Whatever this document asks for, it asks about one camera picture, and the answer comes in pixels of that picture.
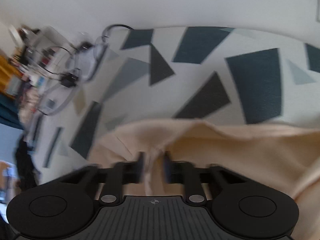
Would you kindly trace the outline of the cream knit cardigan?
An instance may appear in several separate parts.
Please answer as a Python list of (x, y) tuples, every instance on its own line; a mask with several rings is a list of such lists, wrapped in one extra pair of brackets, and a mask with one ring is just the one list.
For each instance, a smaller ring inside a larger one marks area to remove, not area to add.
[(88, 160), (109, 168), (144, 152), (142, 183), (130, 195), (181, 194), (164, 181), (162, 157), (197, 167), (217, 164), (292, 197), (299, 207), (294, 239), (319, 239), (319, 130), (286, 125), (215, 126), (202, 120), (144, 120), (102, 136)]

